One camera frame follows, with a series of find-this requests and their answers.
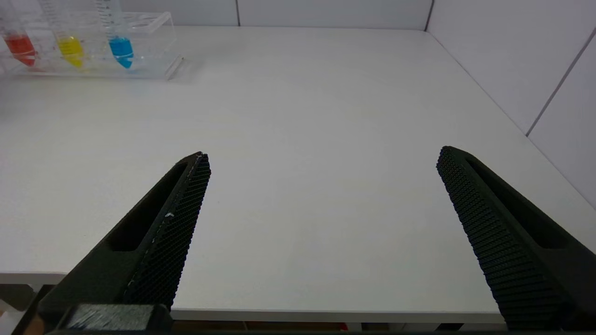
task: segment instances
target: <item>table surface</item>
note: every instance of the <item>table surface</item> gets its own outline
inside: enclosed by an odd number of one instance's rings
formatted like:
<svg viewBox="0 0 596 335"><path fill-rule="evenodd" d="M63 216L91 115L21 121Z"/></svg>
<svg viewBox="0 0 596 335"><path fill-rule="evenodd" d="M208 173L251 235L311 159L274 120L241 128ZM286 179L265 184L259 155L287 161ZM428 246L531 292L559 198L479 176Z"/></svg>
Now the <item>table surface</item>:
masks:
<svg viewBox="0 0 596 335"><path fill-rule="evenodd" d="M169 82L0 91L0 282L56 283L181 157L212 177L173 316L502 322L435 164L469 151L591 250L596 212L429 34L178 27Z"/></svg>

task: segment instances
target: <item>blue liquid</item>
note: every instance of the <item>blue liquid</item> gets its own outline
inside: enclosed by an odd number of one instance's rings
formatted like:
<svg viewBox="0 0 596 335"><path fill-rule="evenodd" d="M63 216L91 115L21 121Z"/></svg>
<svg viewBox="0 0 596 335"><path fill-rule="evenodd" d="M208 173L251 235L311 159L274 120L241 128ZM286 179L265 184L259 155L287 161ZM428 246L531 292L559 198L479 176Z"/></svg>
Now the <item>blue liquid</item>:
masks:
<svg viewBox="0 0 596 335"><path fill-rule="evenodd" d="M110 39L110 49L120 65L127 69L131 67L132 58L135 54L132 52L131 41L128 38L116 37Z"/></svg>

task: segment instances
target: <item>clear acrylic rack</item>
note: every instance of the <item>clear acrylic rack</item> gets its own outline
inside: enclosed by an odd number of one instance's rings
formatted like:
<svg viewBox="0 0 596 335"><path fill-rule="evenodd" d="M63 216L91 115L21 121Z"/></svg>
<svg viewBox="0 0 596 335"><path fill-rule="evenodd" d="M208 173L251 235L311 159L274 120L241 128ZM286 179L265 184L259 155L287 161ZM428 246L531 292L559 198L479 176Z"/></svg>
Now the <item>clear acrylic rack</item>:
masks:
<svg viewBox="0 0 596 335"><path fill-rule="evenodd" d="M87 7L80 10L81 6L72 8L69 2L63 2L61 9L66 8L65 21L76 31L84 50L80 57L82 65L75 67L65 59L45 15L33 8L20 11L19 20L35 48L35 55L22 55L15 59L10 50L0 51L0 73L167 79L180 65L180 53L172 50L176 33L169 12L122 13L134 49L134 56L129 59L132 65L126 69L114 58L106 38L106 28L100 22L99 13L93 10L92 3L89 2Z"/></svg>

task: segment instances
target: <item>test tube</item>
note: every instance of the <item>test tube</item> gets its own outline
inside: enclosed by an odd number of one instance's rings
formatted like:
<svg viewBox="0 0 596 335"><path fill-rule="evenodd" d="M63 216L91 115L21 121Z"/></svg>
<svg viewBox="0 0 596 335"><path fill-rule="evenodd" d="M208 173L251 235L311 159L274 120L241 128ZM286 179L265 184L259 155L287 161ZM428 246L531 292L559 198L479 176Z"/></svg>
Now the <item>test tube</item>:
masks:
<svg viewBox="0 0 596 335"><path fill-rule="evenodd" d="M60 13L57 4L54 2L55 0L38 1L52 29L52 33L56 37L56 43L58 49L62 52L62 56L74 67L82 67L85 52L79 39L72 32L67 31L65 22L61 19L64 13Z"/></svg>
<svg viewBox="0 0 596 335"><path fill-rule="evenodd" d="M119 0L95 0L95 7L105 28L106 37L114 58L120 65L129 69L135 54L132 51L128 25L124 20Z"/></svg>
<svg viewBox="0 0 596 335"><path fill-rule="evenodd" d="M13 57L26 66L35 65L35 51L11 0L0 0L0 35Z"/></svg>

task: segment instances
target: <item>white wall panel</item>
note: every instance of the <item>white wall panel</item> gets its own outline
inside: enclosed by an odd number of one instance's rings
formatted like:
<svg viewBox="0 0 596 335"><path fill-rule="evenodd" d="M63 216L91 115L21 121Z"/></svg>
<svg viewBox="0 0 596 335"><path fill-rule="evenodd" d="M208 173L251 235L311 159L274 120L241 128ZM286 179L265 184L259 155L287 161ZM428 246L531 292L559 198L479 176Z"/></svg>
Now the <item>white wall panel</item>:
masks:
<svg viewBox="0 0 596 335"><path fill-rule="evenodd" d="M595 0L436 0L429 32L527 132L594 26Z"/></svg>
<svg viewBox="0 0 596 335"><path fill-rule="evenodd" d="M424 30L431 0L238 0L242 26Z"/></svg>
<svg viewBox="0 0 596 335"><path fill-rule="evenodd" d="M596 39L575 64L529 138L596 208Z"/></svg>
<svg viewBox="0 0 596 335"><path fill-rule="evenodd" d="M136 12L168 11L172 13L176 25L238 25L235 0L122 0L122 9Z"/></svg>

